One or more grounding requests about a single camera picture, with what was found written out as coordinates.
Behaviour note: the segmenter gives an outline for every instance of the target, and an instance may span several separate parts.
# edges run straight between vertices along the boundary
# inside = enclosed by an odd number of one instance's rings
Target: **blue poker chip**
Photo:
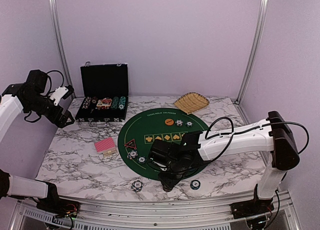
[[[193,190],[198,190],[200,188],[200,181],[192,180],[190,183],[190,188]]]

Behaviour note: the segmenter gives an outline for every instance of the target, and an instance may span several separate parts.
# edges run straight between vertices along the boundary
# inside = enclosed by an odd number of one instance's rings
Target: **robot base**
[[[233,203],[230,205],[233,218],[246,218],[273,211],[275,208],[272,204],[272,200],[273,199],[260,200],[258,198],[258,185],[256,185],[254,188],[254,197],[252,200]]]

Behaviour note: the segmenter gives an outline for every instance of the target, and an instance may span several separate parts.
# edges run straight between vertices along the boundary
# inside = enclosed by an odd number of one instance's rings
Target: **poker chip case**
[[[86,65],[81,68],[85,98],[75,119],[79,122],[118,122],[127,115],[128,64]]]

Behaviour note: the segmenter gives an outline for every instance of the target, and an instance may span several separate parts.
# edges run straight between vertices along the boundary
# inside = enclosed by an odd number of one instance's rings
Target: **metal frame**
[[[100,228],[100,230],[104,228],[109,230],[204,230],[214,229],[214,227],[223,229],[223,226],[246,220],[244,218],[234,220],[230,211],[230,204],[249,200],[252,197],[253,192],[250,191],[228,196],[167,202],[117,202],[77,199],[80,202],[80,209],[77,218],[74,220],[73,229],[92,230],[93,227]],[[286,211],[286,219],[290,229],[300,230],[299,224],[295,220],[296,215],[288,191],[281,192],[279,197],[281,201],[280,210]],[[278,209],[276,198],[274,198],[273,204],[275,207],[273,213],[275,213]],[[36,204],[31,200],[18,201],[9,229],[19,230],[24,217],[52,224],[53,214],[37,209]],[[70,223],[69,219],[61,219],[53,224],[70,227]]]
[[[67,84],[72,85],[71,77],[70,77],[70,72],[67,64],[67,59],[66,59],[66,54],[65,50],[63,47],[63,41],[62,41],[62,36],[61,36],[61,30],[60,30],[60,25],[59,25],[59,18],[58,18],[58,10],[57,10],[57,5],[56,5],[56,0],[49,0],[49,5],[50,5],[50,11],[51,11],[51,17],[52,17],[52,23],[53,23],[53,28],[54,28],[54,33],[55,33],[55,38],[56,38],[56,43],[58,46],[58,51],[59,51],[59,56],[62,64],[62,70],[65,75],[65,79]]]
[[[245,74],[241,83],[241,87],[238,93],[238,96],[236,98],[235,104],[241,104],[241,101],[245,95],[246,89],[248,87],[248,83],[249,83],[249,79],[254,67],[254,62],[255,62],[255,58],[256,58],[256,54],[257,54],[257,49],[259,46],[259,43],[261,41],[261,37],[262,37],[262,33],[264,30],[264,24],[265,24],[265,20],[266,20],[266,13],[267,13],[267,4],[268,4],[268,0],[261,0],[260,3],[260,10],[259,10],[259,14],[258,14],[258,20],[257,20],[257,25],[256,25],[256,29],[255,29],[255,36],[253,39],[253,44],[252,44],[252,48],[251,48],[251,53],[250,53],[250,57],[246,66],[246,70],[245,70]]]

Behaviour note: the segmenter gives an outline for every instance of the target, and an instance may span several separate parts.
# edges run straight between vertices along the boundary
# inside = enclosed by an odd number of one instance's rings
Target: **open case lid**
[[[128,64],[103,64],[81,67],[86,97],[128,96]]]

